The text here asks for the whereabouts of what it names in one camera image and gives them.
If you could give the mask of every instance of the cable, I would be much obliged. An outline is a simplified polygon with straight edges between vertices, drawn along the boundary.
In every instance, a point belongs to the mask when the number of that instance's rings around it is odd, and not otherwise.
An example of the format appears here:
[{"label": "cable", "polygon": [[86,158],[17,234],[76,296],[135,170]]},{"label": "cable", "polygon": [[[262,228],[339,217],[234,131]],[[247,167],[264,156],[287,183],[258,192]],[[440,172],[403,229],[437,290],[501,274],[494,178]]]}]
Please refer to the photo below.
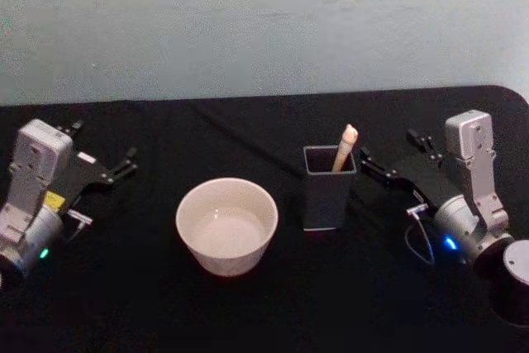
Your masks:
[{"label": "cable", "polygon": [[210,112],[205,107],[192,103],[191,108],[201,117],[206,119],[207,122],[209,122],[212,126],[216,127],[218,130],[221,130],[225,134],[227,134],[231,139],[239,142],[247,149],[250,149],[254,152],[256,152],[258,155],[261,155],[269,162],[277,165],[280,169],[288,172],[292,176],[301,179],[304,176],[303,170],[299,169],[298,167],[294,167],[289,162],[281,159],[277,155],[274,155],[272,152],[270,152],[268,149],[266,149],[263,145],[260,145],[257,141],[251,140],[248,136],[245,136],[245,134],[239,130],[237,130],[235,127],[229,126],[227,123],[225,123],[218,115],[215,115],[214,113]]},{"label": "cable", "polygon": [[415,256],[419,260],[423,261],[427,265],[434,266],[436,264],[436,259],[435,259],[434,255],[433,255],[433,249],[431,248],[430,238],[427,235],[427,231],[424,229],[424,226],[422,225],[421,219],[417,216],[417,214],[413,214],[412,217],[413,217],[414,220],[417,221],[417,224],[421,228],[422,235],[424,236],[424,241],[427,244],[428,253],[430,254],[430,260],[426,259],[423,255],[419,254],[419,252],[417,250],[415,250],[412,247],[412,245],[410,244],[410,242],[409,242],[408,237],[409,237],[410,231],[415,227],[415,225],[416,225],[415,223],[413,223],[412,225],[407,227],[406,231],[404,232],[404,241],[406,242],[406,246],[407,246],[407,248],[410,249],[410,251],[413,254],[415,254]]},{"label": "cable", "polygon": [[72,236],[70,236],[69,239],[66,240],[66,244],[70,243],[75,237],[77,237],[77,235],[84,229],[85,226],[86,223],[80,222]]}]

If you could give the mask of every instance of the water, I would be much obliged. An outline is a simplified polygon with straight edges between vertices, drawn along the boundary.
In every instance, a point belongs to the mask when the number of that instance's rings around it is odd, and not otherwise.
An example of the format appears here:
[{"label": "water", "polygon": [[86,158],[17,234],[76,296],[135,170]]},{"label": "water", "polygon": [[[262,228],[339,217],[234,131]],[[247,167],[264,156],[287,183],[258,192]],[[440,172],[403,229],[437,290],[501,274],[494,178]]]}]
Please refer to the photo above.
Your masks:
[{"label": "water", "polygon": [[266,230],[259,218],[244,208],[218,208],[197,222],[191,238],[199,252],[229,258],[256,250],[265,241]]}]

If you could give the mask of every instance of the black table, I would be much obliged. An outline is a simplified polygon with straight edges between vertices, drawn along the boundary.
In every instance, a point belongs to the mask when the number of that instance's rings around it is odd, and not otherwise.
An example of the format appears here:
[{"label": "black table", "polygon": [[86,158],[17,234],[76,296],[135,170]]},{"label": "black table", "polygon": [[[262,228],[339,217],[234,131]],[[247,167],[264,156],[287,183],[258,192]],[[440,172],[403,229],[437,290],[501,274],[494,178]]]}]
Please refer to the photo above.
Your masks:
[{"label": "black table", "polygon": [[[414,152],[409,127],[442,147],[445,119],[471,108],[493,117],[498,194],[512,234],[529,236],[529,107],[506,88],[3,107],[2,170],[17,128],[34,117],[82,118],[78,149],[112,166],[135,145],[141,168],[112,195],[84,198],[90,230],[0,298],[0,341],[59,351],[525,351],[529,331],[494,315],[486,282],[450,261],[430,269],[406,249],[398,200],[365,176],[343,230],[300,227],[304,145],[336,144],[350,122],[357,148],[391,163]],[[262,261],[237,279],[203,270],[174,226],[186,192],[222,176],[260,184],[279,207]],[[0,197],[8,185],[4,171]]]}]

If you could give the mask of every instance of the gray cylinder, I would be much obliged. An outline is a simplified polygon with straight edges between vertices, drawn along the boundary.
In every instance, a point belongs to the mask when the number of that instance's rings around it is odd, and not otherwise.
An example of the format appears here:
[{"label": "gray cylinder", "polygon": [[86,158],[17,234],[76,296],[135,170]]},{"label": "gray cylinder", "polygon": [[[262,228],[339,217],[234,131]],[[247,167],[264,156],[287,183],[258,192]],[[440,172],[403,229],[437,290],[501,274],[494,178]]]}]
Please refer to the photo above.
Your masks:
[{"label": "gray cylinder", "polygon": [[494,236],[485,229],[478,230],[479,218],[470,211],[462,194],[451,198],[439,208],[434,223],[443,233],[457,241],[471,264],[497,241],[512,239],[506,232]]},{"label": "gray cylinder", "polygon": [[0,245],[2,262],[13,265],[14,269],[26,277],[40,259],[41,252],[51,246],[62,231],[63,222],[60,217],[46,205],[42,206],[18,245]]}]

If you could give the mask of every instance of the wall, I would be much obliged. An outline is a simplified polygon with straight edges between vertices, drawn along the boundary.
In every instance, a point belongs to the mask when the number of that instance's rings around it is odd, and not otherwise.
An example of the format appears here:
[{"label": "wall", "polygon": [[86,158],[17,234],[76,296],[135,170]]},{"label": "wall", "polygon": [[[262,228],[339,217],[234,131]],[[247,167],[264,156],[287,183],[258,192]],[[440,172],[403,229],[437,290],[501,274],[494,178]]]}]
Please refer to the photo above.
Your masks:
[{"label": "wall", "polygon": [[529,0],[0,0],[0,103],[497,83]]}]

